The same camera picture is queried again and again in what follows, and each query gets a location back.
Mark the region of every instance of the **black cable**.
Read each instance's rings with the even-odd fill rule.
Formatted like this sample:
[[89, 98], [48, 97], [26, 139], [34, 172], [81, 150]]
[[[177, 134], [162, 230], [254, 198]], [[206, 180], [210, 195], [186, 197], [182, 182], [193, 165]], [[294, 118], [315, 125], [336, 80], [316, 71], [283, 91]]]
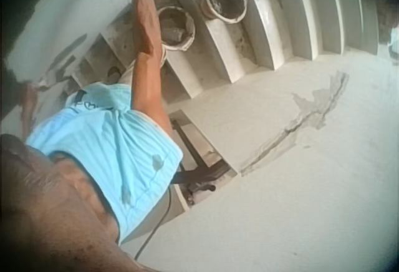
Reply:
[[172, 193], [170, 191], [170, 186], [168, 187], [168, 194], [169, 194], [169, 204], [168, 204], [168, 208], [166, 209], [165, 214], [163, 214], [161, 220], [158, 222], [158, 224], [154, 227], [153, 231], [150, 233], [150, 235], [148, 236], [148, 238], [145, 240], [145, 242], [142, 244], [142, 246], [140, 247], [140, 249], [138, 250], [138, 252], [136, 253], [135, 256], [135, 261], [138, 260], [138, 257], [141, 255], [141, 253], [143, 252], [144, 248], [147, 246], [148, 242], [151, 240], [151, 238], [153, 237], [153, 235], [156, 233], [156, 231], [159, 229], [159, 227], [161, 226], [163, 220], [165, 220], [166, 216], [169, 214], [170, 211], [170, 207], [172, 204]]

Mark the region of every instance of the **crack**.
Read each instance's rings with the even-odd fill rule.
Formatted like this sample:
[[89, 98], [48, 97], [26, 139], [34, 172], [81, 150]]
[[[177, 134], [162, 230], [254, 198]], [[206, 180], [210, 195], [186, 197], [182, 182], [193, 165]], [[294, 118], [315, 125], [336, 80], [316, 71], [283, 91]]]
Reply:
[[344, 92], [345, 86], [347, 84], [347, 81], [349, 79], [348, 74], [346, 73], [340, 73], [340, 79], [339, 79], [339, 86], [337, 90], [330, 96], [328, 106], [325, 108], [325, 110], [313, 110], [309, 112], [307, 115], [305, 115], [302, 119], [299, 120], [293, 127], [290, 127], [289, 129], [285, 128], [284, 131], [277, 136], [275, 140], [273, 140], [272, 143], [268, 144], [266, 147], [261, 148], [261, 153], [254, 159], [252, 160], [248, 165], [246, 165], [243, 169], [241, 169], [241, 173], [243, 175], [251, 172], [254, 170], [254, 167], [262, 160], [264, 160], [273, 150], [277, 149], [281, 143], [283, 143], [288, 136], [296, 133], [298, 130], [300, 130], [302, 127], [307, 126], [306, 123], [310, 122], [311, 118], [318, 118], [317, 123], [313, 124], [313, 126], [317, 129], [320, 129], [322, 124], [324, 123], [325, 117], [335, 108], [337, 105], [337, 102], [339, 100], [339, 97], [342, 95]]

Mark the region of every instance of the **worker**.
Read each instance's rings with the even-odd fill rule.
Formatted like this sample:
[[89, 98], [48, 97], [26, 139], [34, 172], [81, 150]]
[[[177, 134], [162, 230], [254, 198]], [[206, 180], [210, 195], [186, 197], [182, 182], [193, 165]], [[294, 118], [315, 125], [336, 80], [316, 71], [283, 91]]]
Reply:
[[183, 154], [162, 105], [154, 0], [135, 0], [135, 11], [133, 72], [70, 96], [26, 144], [1, 136], [1, 244], [12, 270], [147, 271], [118, 246], [163, 196]]

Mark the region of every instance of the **white bucket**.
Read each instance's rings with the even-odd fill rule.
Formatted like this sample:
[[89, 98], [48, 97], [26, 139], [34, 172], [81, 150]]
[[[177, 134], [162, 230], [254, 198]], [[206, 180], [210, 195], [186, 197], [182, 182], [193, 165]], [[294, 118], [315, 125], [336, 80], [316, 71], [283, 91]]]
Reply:
[[247, 13], [248, 0], [202, 0], [201, 8], [210, 19], [221, 19], [228, 24], [242, 21]]
[[187, 51], [195, 38], [194, 19], [180, 7], [167, 6], [158, 10], [162, 43], [171, 51]]

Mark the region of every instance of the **man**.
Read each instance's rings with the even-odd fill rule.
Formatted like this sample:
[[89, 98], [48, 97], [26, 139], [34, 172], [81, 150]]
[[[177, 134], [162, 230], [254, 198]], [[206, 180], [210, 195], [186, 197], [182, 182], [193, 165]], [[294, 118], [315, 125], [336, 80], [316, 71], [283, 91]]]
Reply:
[[183, 155], [161, 101], [154, 0], [135, 2], [140, 44], [133, 75], [122, 77], [130, 84], [74, 94], [28, 146], [1, 138], [1, 244], [19, 259], [15, 270], [141, 271], [117, 244], [164, 194]]

